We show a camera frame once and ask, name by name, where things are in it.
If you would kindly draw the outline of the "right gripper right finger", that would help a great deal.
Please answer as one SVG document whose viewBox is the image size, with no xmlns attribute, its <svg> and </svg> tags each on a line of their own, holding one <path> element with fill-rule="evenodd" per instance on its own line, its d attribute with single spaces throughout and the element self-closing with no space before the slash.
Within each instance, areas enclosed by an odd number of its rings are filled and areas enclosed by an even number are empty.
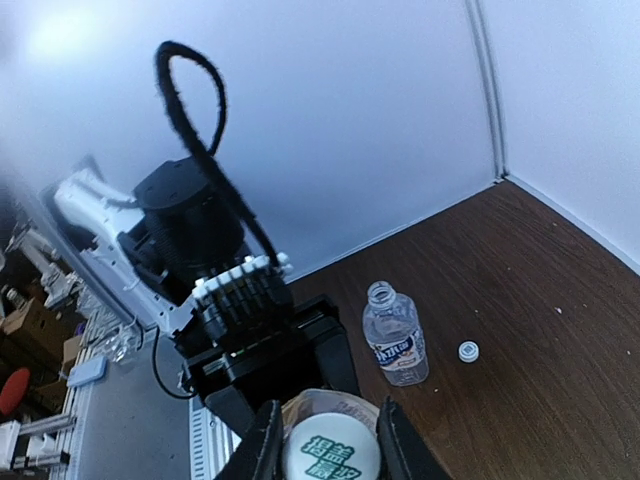
<svg viewBox="0 0 640 480">
<path fill-rule="evenodd" d="M 376 425 L 381 451 L 381 478 L 392 480 L 449 480 L 415 429 L 402 406 L 391 397 L 382 403 Z"/>
</svg>

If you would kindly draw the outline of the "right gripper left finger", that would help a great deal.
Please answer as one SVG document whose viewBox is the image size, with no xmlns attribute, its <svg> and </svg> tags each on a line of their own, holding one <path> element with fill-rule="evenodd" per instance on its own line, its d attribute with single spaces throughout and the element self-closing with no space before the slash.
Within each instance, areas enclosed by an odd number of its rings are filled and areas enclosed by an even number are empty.
<svg viewBox="0 0 640 480">
<path fill-rule="evenodd" d="M 259 408 L 240 445 L 214 479 L 281 479 L 283 438 L 284 425 L 280 402 L 269 400 Z"/>
</svg>

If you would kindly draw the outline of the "amber tea bottle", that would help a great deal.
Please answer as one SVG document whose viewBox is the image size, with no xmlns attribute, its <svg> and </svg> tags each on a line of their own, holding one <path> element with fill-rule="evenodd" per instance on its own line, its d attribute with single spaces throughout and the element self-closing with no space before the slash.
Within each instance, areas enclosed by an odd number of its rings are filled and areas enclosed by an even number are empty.
<svg viewBox="0 0 640 480">
<path fill-rule="evenodd" d="M 283 445 L 316 456 L 379 453 L 378 415 L 379 409 L 361 397 L 308 389 L 283 407 Z"/>
</svg>

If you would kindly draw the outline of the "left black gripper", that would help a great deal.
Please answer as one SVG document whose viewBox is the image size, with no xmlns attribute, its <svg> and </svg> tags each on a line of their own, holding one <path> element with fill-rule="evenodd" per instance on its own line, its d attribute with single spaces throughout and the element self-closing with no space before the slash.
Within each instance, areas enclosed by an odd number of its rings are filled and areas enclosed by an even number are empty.
<svg viewBox="0 0 640 480">
<path fill-rule="evenodd" d="M 205 406 L 237 435 L 245 435 L 256 417 L 258 406 L 247 395 L 295 395 L 306 388 L 361 395 L 346 329 L 328 296 L 295 306 L 289 326 L 231 353 L 207 337 L 194 315 L 175 333 L 195 390 L 207 395 Z"/>
</svg>

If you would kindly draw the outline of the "white tea bottle cap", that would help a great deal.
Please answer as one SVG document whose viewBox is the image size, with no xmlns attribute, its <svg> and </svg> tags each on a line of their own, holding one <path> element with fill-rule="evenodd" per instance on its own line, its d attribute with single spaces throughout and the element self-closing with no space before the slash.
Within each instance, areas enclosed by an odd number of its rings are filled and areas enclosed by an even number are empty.
<svg viewBox="0 0 640 480">
<path fill-rule="evenodd" d="M 378 479 L 382 458 L 375 435 L 362 422 L 322 413 L 291 430 L 281 463 L 285 479 Z"/>
</svg>

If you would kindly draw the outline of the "clear water bottle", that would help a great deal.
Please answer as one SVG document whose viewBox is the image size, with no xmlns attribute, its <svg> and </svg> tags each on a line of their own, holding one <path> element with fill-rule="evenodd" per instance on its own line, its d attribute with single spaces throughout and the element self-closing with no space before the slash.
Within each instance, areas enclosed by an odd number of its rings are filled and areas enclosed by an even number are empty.
<svg viewBox="0 0 640 480">
<path fill-rule="evenodd" d="M 412 386 L 428 377 L 426 343 L 415 303 L 389 282 L 376 281 L 369 286 L 362 330 L 392 386 Z"/>
</svg>

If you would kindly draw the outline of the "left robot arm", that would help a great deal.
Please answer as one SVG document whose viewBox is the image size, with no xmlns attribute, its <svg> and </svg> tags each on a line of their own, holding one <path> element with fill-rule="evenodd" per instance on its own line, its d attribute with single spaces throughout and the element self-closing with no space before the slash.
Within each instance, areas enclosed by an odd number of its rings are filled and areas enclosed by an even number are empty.
<svg viewBox="0 0 640 480">
<path fill-rule="evenodd" d="M 288 256 L 250 250 L 242 216 L 193 160 L 162 164 L 129 194 L 86 161 L 46 201 L 107 291 L 183 358 L 173 397 L 201 400 L 243 433 L 266 401 L 359 392 L 337 306 L 294 301 Z"/>
</svg>

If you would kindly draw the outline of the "white water bottle cap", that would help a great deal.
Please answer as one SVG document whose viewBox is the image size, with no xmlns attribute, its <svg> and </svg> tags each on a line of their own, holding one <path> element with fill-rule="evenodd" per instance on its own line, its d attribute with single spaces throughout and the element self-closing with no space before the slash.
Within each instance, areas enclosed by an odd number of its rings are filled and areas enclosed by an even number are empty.
<svg viewBox="0 0 640 480">
<path fill-rule="evenodd" d="M 464 363 L 473 363 L 478 360 L 480 349 L 474 341 L 464 341 L 458 347 L 458 357 Z"/>
</svg>

